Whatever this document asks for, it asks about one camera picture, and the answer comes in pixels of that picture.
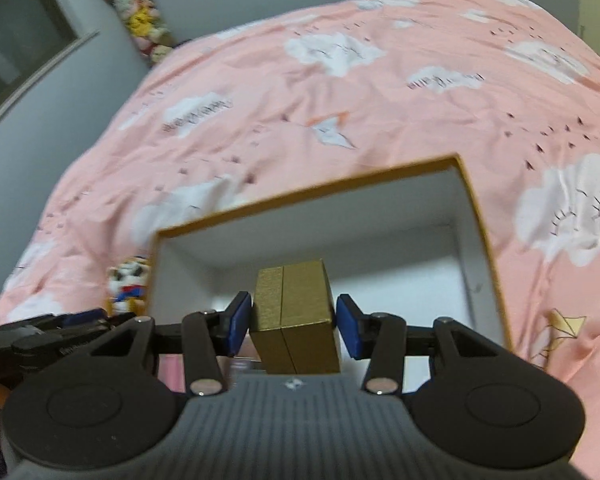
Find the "gold gift box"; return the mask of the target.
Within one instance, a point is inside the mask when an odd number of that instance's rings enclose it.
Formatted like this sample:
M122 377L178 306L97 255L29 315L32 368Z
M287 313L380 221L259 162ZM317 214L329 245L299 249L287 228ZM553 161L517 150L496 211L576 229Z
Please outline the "gold gift box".
M339 373L340 342L324 263L260 270L249 333L268 374Z

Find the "red panda plush toy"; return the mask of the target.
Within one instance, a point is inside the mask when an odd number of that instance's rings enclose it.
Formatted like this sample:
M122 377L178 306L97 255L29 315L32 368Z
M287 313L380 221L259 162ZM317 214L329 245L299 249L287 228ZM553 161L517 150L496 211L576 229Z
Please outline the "red panda plush toy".
M141 256L110 266L107 270L107 311L110 315L145 314L149 273L148 259Z

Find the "pink pouch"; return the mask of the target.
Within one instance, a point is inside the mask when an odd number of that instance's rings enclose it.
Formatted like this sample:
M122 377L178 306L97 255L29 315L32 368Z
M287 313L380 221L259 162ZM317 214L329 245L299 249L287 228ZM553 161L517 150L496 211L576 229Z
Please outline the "pink pouch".
M160 356L158 379L176 393L186 393L184 359L181 354Z

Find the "orange cardboard box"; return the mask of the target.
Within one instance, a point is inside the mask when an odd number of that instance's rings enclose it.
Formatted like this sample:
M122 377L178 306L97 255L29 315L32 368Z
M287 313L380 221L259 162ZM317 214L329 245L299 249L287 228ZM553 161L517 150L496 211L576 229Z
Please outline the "orange cardboard box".
M218 212L157 233L148 311L176 323L252 301L258 273L321 260L334 307L350 295L366 313L408 325L454 318L501 346L510 330L474 190L455 155L362 174ZM339 335L341 373L362 378Z

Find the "pink cloud-print duvet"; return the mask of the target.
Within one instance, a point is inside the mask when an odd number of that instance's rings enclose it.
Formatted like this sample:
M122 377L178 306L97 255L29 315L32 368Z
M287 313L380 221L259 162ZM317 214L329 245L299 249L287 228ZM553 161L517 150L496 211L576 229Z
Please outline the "pink cloud-print duvet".
M177 48L64 173L0 325L105 303L155 232L455 153L515 350L566 382L600 479L600 57L530 0L356 0Z

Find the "dark window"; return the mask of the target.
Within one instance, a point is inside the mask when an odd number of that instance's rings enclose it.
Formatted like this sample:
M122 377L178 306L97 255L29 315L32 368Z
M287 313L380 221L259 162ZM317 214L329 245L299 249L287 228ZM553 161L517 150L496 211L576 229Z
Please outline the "dark window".
M67 0L0 0L0 121L97 32Z

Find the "stack of plush toys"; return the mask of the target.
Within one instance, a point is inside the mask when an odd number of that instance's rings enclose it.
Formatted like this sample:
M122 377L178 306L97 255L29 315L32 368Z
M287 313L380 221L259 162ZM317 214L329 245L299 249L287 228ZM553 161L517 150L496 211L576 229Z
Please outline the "stack of plush toys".
M150 66L172 52L175 41L155 0L105 0L117 13L140 55Z

